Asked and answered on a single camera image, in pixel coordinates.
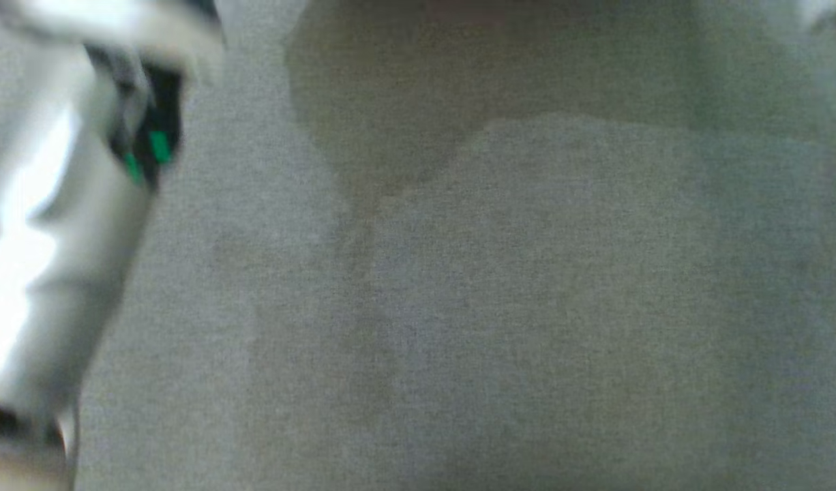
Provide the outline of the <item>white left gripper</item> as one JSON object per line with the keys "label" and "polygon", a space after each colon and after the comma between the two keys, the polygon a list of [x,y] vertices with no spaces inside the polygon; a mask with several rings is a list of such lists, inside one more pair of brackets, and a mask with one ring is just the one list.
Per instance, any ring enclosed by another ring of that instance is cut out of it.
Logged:
{"label": "white left gripper", "polygon": [[178,156],[182,92],[220,71],[224,28],[215,1],[0,1],[0,22],[47,46],[80,46],[121,94],[110,149],[156,186]]}

